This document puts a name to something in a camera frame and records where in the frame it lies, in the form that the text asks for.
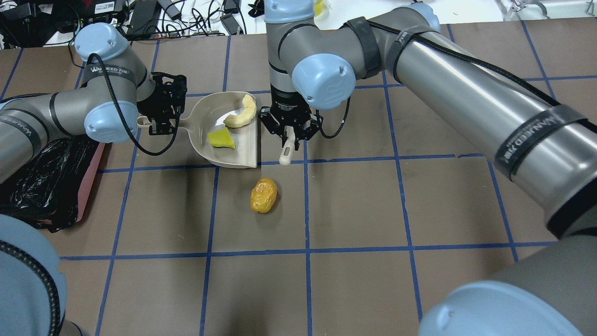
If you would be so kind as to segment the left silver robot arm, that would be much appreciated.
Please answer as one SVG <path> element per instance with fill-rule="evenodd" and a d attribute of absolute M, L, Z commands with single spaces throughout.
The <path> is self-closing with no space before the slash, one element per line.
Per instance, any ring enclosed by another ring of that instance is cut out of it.
<path fill-rule="evenodd" d="M 177 134 L 185 110 L 184 75 L 151 72 L 125 36 L 107 23 L 77 34 L 84 61 L 79 89 L 1 102 L 1 181 L 51 142 L 87 135 L 101 143 L 135 141 L 137 117 L 155 134 Z M 66 277 L 52 244 L 30 224 L 1 215 L 1 334 L 84 336 L 65 316 Z"/>

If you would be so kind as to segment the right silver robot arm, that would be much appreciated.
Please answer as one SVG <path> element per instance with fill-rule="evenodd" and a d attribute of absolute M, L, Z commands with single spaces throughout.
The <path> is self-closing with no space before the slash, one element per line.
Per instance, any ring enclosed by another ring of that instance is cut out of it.
<path fill-rule="evenodd" d="M 280 162 L 321 128 L 313 111 L 347 102 L 382 70 L 405 85 L 543 210 L 557 242 L 488 280 L 454 290 L 421 336 L 596 334 L 596 126 L 439 32 L 425 3 L 315 25 L 312 0 L 264 3 L 271 100 L 259 117 L 282 140 Z"/>

